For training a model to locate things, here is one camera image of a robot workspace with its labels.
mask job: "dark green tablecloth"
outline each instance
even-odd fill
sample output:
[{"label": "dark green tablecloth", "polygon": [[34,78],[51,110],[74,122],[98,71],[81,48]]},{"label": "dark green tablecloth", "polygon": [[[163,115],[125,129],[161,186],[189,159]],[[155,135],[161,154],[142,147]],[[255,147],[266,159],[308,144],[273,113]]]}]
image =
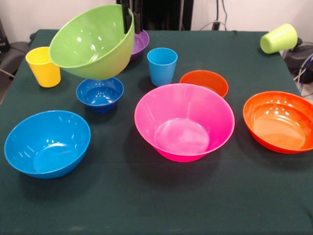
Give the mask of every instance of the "dark green tablecloth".
[{"label": "dark green tablecloth", "polygon": [[[39,30],[32,47],[48,46],[56,31]],[[0,148],[11,129],[46,110],[69,110],[89,123],[92,137],[82,163],[69,175],[38,180],[14,170],[0,155],[0,234],[312,234],[312,153],[280,155],[260,146],[245,127],[242,108],[255,93],[298,94],[277,53],[259,48],[263,32],[149,32],[142,57],[117,77],[125,93],[117,109],[97,115],[75,95],[83,80],[62,72],[41,88],[23,61],[0,106]],[[229,82],[235,132],[199,161],[168,161],[134,126],[139,99],[150,83],[147,52],[174,49],[175,78],[203,69]]]}]

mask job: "pink bowl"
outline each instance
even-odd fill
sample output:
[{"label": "pink bowl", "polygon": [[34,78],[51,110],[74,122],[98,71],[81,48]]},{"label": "pink bowl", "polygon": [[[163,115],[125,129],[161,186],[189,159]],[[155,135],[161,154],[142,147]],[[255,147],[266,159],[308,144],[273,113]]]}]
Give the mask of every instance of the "pink bowl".
[{"label": "pink bowl", "polygon": [[231,137],[235,117],[215,92],[193,84],[155,88],[138,102],[135,125],[162,156],[192,162],[223,146]]}]

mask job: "lime green cup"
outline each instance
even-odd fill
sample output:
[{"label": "lime green cup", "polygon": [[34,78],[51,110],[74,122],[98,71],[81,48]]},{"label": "lime green cup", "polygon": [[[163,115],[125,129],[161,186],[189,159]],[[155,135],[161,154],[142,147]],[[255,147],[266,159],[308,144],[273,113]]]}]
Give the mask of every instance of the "lime green cup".
[{"label": "lime green cup", "polygon": [[69,21],[51,41],[51,61],[79,77],[104,80],[127,66],[134,47],[134,16],[124,34],[120,4],[93,8]]},{"label": "lime green cup", "polygon": [[261,49],[266,54],[294,48],[298,35],[292,25],[285,23],[273,31],[265,34],[260,41]]}]

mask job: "purple bowl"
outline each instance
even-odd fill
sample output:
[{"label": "purple bowl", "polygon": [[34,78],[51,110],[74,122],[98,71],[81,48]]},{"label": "purple bowl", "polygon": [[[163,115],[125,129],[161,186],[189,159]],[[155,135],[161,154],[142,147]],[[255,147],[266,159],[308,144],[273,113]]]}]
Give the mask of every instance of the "purple bowl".
[{"label": "purple bowl", "polygon": [[141,33],[135,34],[134,48],[130,58],[130,61],[137,59],[147,47],[149,43],[149,35],[145,30],[142,30]]}]

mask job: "lime green bowl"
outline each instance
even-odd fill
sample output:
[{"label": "lime green bowl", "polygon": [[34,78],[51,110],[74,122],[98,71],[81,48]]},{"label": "lime green bowl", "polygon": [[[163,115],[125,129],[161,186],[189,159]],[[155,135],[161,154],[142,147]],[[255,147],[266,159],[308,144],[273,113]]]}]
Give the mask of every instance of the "lime green bowl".
[{"label": "lime green bowl", "polygon": [[134,46],[134,16],[124,34],[120,4],[93,8],[69,21],[52,39],[51,61],[83,78],[104,80],[127,66]]}]

